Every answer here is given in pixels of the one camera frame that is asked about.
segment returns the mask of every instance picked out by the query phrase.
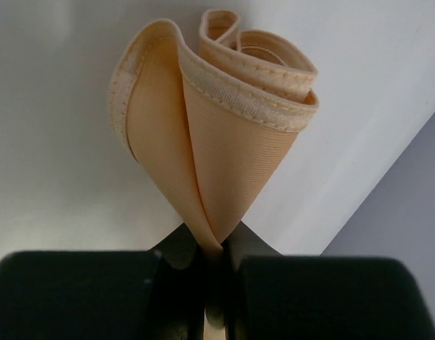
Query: fabric fold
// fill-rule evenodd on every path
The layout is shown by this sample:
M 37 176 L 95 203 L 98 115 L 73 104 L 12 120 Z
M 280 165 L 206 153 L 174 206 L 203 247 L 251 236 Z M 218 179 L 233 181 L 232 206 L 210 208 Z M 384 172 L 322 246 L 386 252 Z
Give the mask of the fabric fold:
M 170 20 L 131 42 L 109 90 L 117 136 L 217 254 L 318 109 L 313 64 L 277 35 L 209 10 L 200 51 Z

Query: white background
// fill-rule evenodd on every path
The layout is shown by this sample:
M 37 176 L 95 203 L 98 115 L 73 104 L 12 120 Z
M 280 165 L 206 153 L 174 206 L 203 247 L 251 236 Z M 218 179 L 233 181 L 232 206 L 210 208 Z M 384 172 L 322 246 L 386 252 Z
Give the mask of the white background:
M 320 72 L 319 113 L 244 219 L 279 251 L 320 253 L 435 111 L 435 0 L 0 0 L 0 258 L 145 249 L 180 223 L 113 136 L 106 90 L 145 24 L 172 18 L 194 46 L 212 7 Z

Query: gray wall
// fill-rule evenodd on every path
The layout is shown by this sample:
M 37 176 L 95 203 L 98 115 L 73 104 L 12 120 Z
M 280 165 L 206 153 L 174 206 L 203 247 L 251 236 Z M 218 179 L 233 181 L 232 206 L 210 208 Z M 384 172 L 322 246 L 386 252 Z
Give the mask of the gray wall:
M 323 254 L 401 260 L 435 320 L 435 114 Z

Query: white wall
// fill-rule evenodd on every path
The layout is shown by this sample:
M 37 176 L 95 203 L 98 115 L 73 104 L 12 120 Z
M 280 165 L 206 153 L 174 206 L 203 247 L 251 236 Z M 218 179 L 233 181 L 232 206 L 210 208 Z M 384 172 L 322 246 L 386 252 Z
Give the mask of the white wall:
M 435 0 L 0 0 L 0 258 L 143 249 L 178 216 L 113 136 L 106 89 L 131 37 L 211 6 L 300 47 L 321 109 L 245 217 L 318 254 L 435 111 Z
M 401 260 L 435 320 L 435 114 L 324 254 Z

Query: folded fabric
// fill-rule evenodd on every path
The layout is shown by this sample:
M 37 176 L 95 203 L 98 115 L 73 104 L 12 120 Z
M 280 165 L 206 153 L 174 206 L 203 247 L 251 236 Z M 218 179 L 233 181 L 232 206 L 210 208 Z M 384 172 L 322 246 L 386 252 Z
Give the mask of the folded fabric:
M 197 55 L 173 21 L 147 25 L 108 100 L 117 136 L 213 255 L 317 111 L 317 70 L 231 11 L 206 11 L 199 37 Z

